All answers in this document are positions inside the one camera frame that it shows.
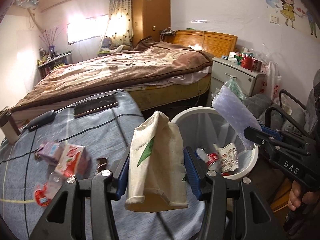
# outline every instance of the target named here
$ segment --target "blue gripper pad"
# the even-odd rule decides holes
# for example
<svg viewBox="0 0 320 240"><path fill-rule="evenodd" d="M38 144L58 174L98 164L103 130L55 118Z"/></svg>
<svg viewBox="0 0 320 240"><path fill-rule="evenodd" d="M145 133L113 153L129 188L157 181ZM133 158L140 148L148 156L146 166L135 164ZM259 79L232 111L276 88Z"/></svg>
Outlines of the blue gripper pad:
<svg viewBox="0 0 320 240"><path fill-rule="evenodd" d="M261 129L262 129L263 132L265 132L265 133L269 134L270 136L274 137L276 140L282 141L283 138L282 138L282 136L281 136L281 134L279 132L274 131L274 130L272 130L272 129L268 128L268 127L265 127L263 125L261 125Z"/></svg>
<svg viewBox="0 0 320 240"><path fill-rule="evenodd" d="M128 185L128 172L129 172L129 158L124 162L124 166L121 170L121 173L119 175L118 179L118 189L116 191L116 197L120 199L123 194L125 193L125 190Z"/></svg>
<svg viewBox="0 0 320 240"><path fill-rule="evenodd" d="M186 168L189 184L193 195L195 195L199 200L201 198L200 177L196 171L196 167L193 164L190 154L186 148L183 149L184 166Z"/></svg>

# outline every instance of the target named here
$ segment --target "wooden headboard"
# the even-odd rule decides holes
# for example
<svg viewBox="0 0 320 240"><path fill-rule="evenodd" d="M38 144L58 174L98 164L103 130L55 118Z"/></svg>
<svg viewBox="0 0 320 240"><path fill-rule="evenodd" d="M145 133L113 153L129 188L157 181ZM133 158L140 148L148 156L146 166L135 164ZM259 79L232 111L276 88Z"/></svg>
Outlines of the wooden headboard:
<svg viewBox="0 0 320 240"><path fill-rule="evenodd" d="M194 49L201 49L213 54L215 57L229 55L236 45L237 36L203 32L203 31L177 31L175 36L165 37L169 43L181 44L183 46L193 46Z"/></svg>

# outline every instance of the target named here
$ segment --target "window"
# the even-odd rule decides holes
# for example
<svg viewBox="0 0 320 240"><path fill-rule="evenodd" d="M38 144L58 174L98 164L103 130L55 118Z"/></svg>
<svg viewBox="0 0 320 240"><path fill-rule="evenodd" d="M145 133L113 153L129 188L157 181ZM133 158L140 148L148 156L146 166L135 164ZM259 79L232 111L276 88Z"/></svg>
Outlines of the window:
<svg viewBox="0 0 320 240"><path fill-rule="evenodd" d="M108 15L102 15L67 24L68 44L102 36L107 28L108 20Z"/></svg>

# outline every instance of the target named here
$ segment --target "hand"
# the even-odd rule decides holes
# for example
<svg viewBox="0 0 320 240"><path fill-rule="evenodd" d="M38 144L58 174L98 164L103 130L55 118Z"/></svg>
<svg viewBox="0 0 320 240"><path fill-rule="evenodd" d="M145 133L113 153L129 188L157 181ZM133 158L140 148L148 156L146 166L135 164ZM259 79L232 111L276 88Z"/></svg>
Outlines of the hand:
<svg viewBox="0 0 320 240"><path fill-rule="evenodd" d="M301 205L301 186L298 182L292 183L292 188L289 195L288 207L290 210L295 211ZM318 192L307 192L303 195L302 201L306 204L315 204L320 196Z"/></svg>

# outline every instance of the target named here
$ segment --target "canvas tote bag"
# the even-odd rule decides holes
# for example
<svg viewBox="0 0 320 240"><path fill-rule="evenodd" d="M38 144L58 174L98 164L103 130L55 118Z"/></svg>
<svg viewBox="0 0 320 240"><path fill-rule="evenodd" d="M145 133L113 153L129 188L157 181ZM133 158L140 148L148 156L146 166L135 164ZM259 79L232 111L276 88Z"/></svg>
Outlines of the canvas tote bag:
<svg viewBox="0 0 320 240"><path fill-rule="evenodd" d="M134 130L125 208L188 208L182 138L178 126L159 111Z"/></svg>

